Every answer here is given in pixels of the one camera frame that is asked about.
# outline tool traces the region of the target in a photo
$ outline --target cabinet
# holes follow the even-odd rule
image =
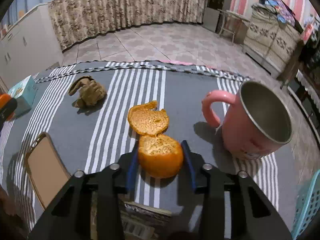
[[[0,76],[9,89],[29,75],[61,66],[63,54],[46,4],[13,25],[0,44]]]

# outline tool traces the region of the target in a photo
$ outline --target mug handle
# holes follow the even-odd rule
[[[225,102],[228,104],[234,104],[236,102],[236,95],[223,90],[213,90],[207,94],[207,96],[202,99],[202,113],[204,118],[214,128],[219,127],[220,118],[212,110],[211,104],[213,102]]]

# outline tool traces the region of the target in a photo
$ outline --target gray and white stripes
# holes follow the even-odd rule
[[[1,130],[1,137],[0,137],[0,184],[2,184],[3,179],[3,156],[4,156],[4,148],[7,144],[7,140],[13,126],[14,120],[10,120],[4,123],[2,130]]]
[[[236,94],[239,90],[241,82],[217,78],[219,90],[225,90],[232,94]],[[226,114],[229,104],[223,104],[223,112]],[[259,160],[239,160],[233,158],[234,166],[236,172],[243,170],[248,172],[248,174],[253,178],[257,183],[260,189],[268,197],[270,202],[279,210],[279,188],[278,188],[278,166],[276,163],[275,154],[272,153],[268,156],[265,156]]]
[[[55,69],[51,76],[72,70],[75,65]],[[24,167],[24,156],[31,143],[43,131],[48,132],[55,113],[61,104],[69,86],[75,76],[68,76],[50,82],[43,93],[39,103],[34,108],[27,128],[22,138],[21,148],[16,162],[10,167],[12,181],[14,183],[14,198],[18,210],[27,222],[29,230],[32,230],[36,223],[35,217],[35,193]]]
[[[115,63],[108,65],[137,65],[141,63]],[[127,114],[134,105],[157,100],[159,109],[164,108],[166,71],[153,69],[118,69],[108,87],[105,100],[91,138],[84,171],[94,173],[116,162],[133,149],[138,135],[129,128]],[[160,181],[151,178],[139,167],[135,201],[159,207]]]

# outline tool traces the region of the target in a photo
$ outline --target table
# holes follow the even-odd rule
[[[218,11],[220,11],[220,14],[222,14],[222,26],[221,26],[221,29],[220,29],[220,32],[219,32],[219,36],[221,36],[222,32],[223,31],[226,31],[226,32],[229,32],[232,34],[232,45],[233,45],[233,41],[234,41],[234,38],[235,38],[235,35],[238,33],[239,31],[239,28],[240,28],[240,23],[241,22],[250,22],[250,19],[246,18],[245,16],[241,15],[241,14],[238,14],[236,12],[233,12],[233,11],[223,11],[223,10],[220,10],[218,9]],[[233,19],[236,19],[237,20],[237,23],[236,23],[236,26],[233,30],[230,30],[230,29],[227,29],[225,28],[225,23],[227,21],[227,18],[228,17],[232,17]]]
[[[77,95],[67,94],[72,82],[91,75],[104,85],[108,96],[89,112],[71,106]],[[86,173],[102,170],[131,151],[138,136],[127,122],[133,105],[158,101],[170,117],[165,132],[177,141],[187,140],[191,150],[223,172],[236,174],[245,170],[256,181],[289,229],[296,204],[294,160],[288,145],[256,161],[240,161],[222,144],[221,129],[205,122],[201,100],[211,90],[236,93],[249,79],[238,74],[204,66],[174,65],[161,62],[86,62],[39,73],[38,92],[30,112],[6,122],[0,137],[0,183],[15,199],[21,216],[33,228],[43,212],[23,166],[23,156],[38,134],[50,134],[62,162],[70,174],[81,169]],[[212,105],[220,119],[228,104]],[[182,169],[170,179],[154,179],[139,169],[135,193],[137,203],[173,212],[170,230],[196,230],[203,195],[190,191],[187,172]],[[231,211],[226,207],[226,237],[230,234]]]

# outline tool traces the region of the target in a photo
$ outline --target tiled floor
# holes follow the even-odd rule
[[[315,137],[298,105],[285,90],[280,90],[280,83],[241,50],[241,46],[232,45],[230,40],[219,38],[200,25],[166,23],[132,27],[76,44],[64,53],[63,64],[92,60],[178,60],[262,81],[283,99],[291,112],[294,136],[290,147],[299,171],[296,179],[302,184],[320,169],[320,151]]]

